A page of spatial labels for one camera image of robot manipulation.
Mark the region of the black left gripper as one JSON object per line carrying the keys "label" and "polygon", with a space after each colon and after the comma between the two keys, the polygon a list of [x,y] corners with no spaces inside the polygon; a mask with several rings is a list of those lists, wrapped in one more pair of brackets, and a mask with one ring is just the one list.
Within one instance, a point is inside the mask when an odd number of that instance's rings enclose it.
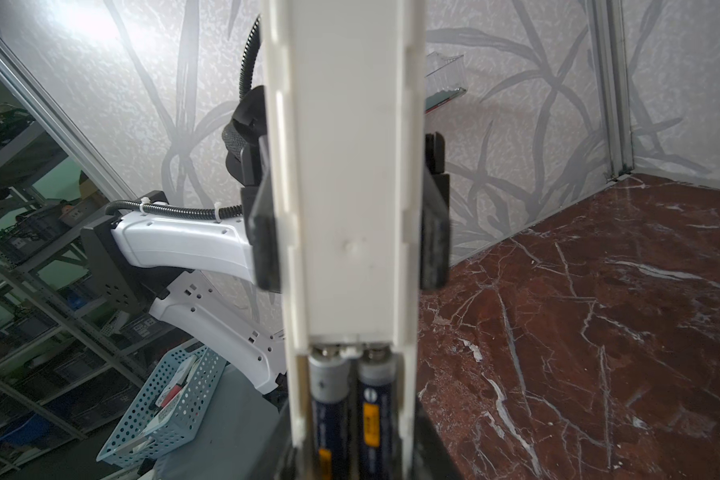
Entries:
{"label": "black left gripper", "polygon": [[265,87],[243,96],[222,130],[225,166],[242,188],[246,235],[253,255],[253,278],[259,289],[281,292],[277,225],[271,175],[262,161],[261,137],[267,134]]}

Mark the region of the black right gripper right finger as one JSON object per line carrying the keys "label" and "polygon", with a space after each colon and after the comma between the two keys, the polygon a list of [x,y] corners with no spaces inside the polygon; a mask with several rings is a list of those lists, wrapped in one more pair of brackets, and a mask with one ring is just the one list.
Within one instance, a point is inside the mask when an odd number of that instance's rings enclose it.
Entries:
{"label": "black right gripper right finger", "polygon": [[412,478],[416,480],[462,478],[420,400],[415,404]]}

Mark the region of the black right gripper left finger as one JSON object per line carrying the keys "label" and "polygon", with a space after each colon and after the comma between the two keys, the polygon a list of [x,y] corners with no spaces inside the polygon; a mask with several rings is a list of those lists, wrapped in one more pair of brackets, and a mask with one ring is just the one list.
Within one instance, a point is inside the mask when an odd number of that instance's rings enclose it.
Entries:
{"label": "black right gripper left finger", "polygon": [[292,445],[289,407],[284,407],[280,412],[274,430],[246,474],[245,479],[294,479],[294,448]]}

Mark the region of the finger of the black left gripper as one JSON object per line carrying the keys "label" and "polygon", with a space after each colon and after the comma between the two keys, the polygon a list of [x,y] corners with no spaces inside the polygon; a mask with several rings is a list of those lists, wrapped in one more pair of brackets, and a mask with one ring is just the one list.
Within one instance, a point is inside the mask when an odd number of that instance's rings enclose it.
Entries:
{"label": "finger of the black left gripper", "polygon": [[446,142],[439,133],[425,135],[420,239],[420,289],[443,288],[451,251],[450,175],[445,171]]}

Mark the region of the white remote control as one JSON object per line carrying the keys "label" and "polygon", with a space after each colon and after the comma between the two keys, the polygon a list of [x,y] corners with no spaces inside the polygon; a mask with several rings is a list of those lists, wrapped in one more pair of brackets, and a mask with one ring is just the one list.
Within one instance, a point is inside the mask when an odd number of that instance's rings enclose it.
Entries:
{"label": "white remote control", "polygon": [[422,1],[265,1],[268,142],[297,475],[318,475],[307,358],[387,345],[413,464],[424,173]]}

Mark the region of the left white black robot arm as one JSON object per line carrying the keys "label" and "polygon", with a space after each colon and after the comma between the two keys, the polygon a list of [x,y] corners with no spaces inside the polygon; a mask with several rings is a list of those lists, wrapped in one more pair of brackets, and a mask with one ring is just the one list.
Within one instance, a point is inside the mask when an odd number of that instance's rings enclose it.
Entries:
{"label": "left white black robot arm", "polygon": [[304,256],[297,265],[280,255],[267,135],[265,89],[244,87],[222,132],[227,170],[241,185],[239,204],[184,208],[161,191],[109,203],[81,233],[97,287],[120,310],[147,309],[194,336],[266,395],[285,386],[283,336],[261,334],[239,318],[206,276],[232,276],[271,293],[301,292],[306,302],[295,328],[300,343],[319,350],[337,346],[342,358],[357,359],[363,388],[405,393],[412,369],[405,364],[402,333],[414,320],[393,312],[399,294],[392,276],[417,271],[421,290],[447,282],[443,138],[425,138],[418,235],[392,238],[394,202],[385,170],[377,172],[377,192],[370,195],[350,178],[350,166],[338,163],[338,182],[318,177],[320,220],[289,231],[291,245]]}

